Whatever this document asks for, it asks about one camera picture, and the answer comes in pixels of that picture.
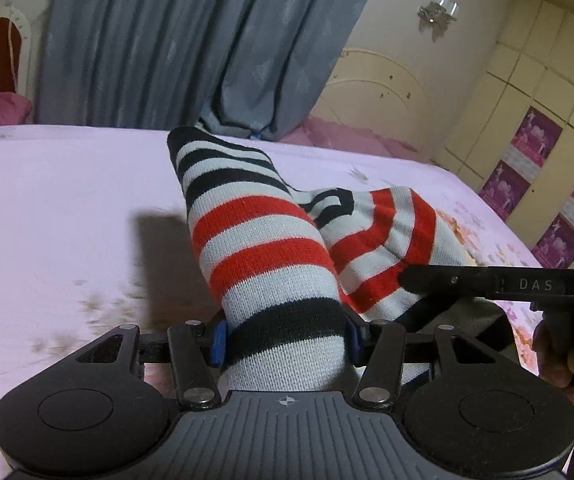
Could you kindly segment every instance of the gray curtain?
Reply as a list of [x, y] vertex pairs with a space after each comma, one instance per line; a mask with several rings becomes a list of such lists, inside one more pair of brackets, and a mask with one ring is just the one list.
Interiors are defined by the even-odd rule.
[[278, 140], [367, 0], [53, 0], [37, 120]]

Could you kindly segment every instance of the pink floral bed sheet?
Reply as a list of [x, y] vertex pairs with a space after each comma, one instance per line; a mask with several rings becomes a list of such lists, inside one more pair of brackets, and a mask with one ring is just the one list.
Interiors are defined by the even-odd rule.
[[[146, 331], [216, 311], [191, 256], [166, 132], [0, 127], [0, 398], [123, 322]], [[538, 267], [477, 195], [441, 168], [409, 160], [228, 139], [265, 150], [300, 189], [409, 186], [446, 219], [479, 265]], [[523, 365], [540, 318], [500, 302]], [[160, 389], [168, 376], [147, 367]], [[8, 467], [0, 455], [0, 479]]]

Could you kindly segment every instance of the gray ribbed plate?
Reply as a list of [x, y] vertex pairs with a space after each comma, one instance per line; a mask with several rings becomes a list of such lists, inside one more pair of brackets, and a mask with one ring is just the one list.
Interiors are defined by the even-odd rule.
[[[141, 463], [111, 480], [456, 480], [420, 456], [387, 415], [360, 412], [337, 392], [234, 392], [188, 413]], [[541, 480], [561, 480], [550, 472]]]

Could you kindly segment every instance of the human hand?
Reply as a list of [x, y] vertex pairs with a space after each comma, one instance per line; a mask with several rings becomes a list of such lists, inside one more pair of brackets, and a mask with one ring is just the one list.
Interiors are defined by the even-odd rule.
[[574, 348], [570, 349], [566, 358], [557, 357], [551, 346], [551, 336], [541, 321], [533, 333], [531, 348], [538, 357], [540, 377], [560, 388], [574, 405], [574, 386], [571, 386], [574, 376]]

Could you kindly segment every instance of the wall sconce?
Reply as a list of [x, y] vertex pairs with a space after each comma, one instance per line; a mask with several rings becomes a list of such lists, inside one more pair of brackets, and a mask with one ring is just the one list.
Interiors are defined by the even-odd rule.
[[431, 25], [438, 27], [441, 33], [445, 33], [449, 23], [455, 22], [460, 13], [460, 6], [451, 0], [432, 0], [432, 2], [418, 9], [418, 16]]

